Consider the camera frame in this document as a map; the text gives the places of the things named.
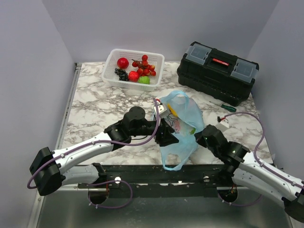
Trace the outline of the dark purple fake grapes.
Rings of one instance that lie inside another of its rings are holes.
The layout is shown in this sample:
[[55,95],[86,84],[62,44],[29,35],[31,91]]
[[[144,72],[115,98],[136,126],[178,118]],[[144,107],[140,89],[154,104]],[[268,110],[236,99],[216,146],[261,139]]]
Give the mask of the dark purple fake grapes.
[[128,73],[124,69],[115,68],[114,73],[119,77],[120,81],[129,81]]

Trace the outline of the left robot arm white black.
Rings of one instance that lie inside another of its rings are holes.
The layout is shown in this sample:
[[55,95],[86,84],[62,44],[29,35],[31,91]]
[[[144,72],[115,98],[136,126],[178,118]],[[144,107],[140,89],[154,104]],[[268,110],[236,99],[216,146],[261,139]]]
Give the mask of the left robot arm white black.
[[147,136],[147,141],[155,140],[160,147],[178,143],[172,127],[160,118],[157,110],[154,113],[155,119],[148,121],[145,110],[134,106],[124,114],[122,120],[89,140],[54,151],[48,147],[40,149],[29,168],[32,176],[27,188],[37,189],[41,196],[74,183],[92,184],[99,188],[105,183],[101,167],[93,164],[80,167],[80,163],[124,146],[132,146],[133,136]]

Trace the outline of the light blue plastic bag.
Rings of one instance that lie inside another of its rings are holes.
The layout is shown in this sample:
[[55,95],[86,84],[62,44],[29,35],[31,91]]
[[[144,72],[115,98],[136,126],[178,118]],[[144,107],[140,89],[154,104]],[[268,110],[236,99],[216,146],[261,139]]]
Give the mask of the light blue plastic bag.
[[[202,111],[197,103],[183,91],[172,91],[160,98],[160,102],[166,106],[169,103],[178,114],[178,117],[175,117],[170,112],[165,121],[175,130],[173,135],[179,142],[160,148],[163,168],[168,171],[178,171],[198,148],[194,134],[205,128]],[[180,163],[172,168],[166,165],[169,154],[176,155],[180,159]]]

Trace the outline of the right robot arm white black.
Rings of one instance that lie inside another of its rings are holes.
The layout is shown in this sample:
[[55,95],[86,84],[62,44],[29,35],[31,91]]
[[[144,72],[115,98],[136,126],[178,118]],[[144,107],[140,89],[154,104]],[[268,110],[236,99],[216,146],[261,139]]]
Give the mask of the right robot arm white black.
[[303,180],[258,158],[247,147],[229,142],[213,125],[208,125],[194,136],[199,145],[224,163],[218,175],[222,185],[235,183],[247,187],[279,204],[293,219],[304,221]]

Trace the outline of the red fake peach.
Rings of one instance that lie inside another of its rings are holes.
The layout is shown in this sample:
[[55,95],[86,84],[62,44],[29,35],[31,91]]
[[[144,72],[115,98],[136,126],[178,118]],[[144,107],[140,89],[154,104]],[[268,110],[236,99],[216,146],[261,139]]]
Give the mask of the red fake peach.
[[136,71],[130,71],[128,75],[128,79],[131,82],[137,82],[139,79],[140,75]]

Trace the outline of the red fake apple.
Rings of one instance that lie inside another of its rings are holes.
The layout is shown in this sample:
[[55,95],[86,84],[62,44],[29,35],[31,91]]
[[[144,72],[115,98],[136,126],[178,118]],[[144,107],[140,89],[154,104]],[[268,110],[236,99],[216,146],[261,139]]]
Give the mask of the red fake apple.
[[129,61],[128,59],[121,57],[117,60],[117,66],[120,69],[126,69],[129,66]]

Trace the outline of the red fake cherry bunch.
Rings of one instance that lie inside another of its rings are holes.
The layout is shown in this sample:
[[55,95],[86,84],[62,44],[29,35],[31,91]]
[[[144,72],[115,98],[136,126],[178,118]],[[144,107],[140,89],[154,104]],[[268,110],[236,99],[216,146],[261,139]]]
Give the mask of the red fake cherry bunch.
[[139,76],[156,76],[155,65],[148,63],[148,56],[142,55],[141,60],[132,59],[132,66],[137,67]]

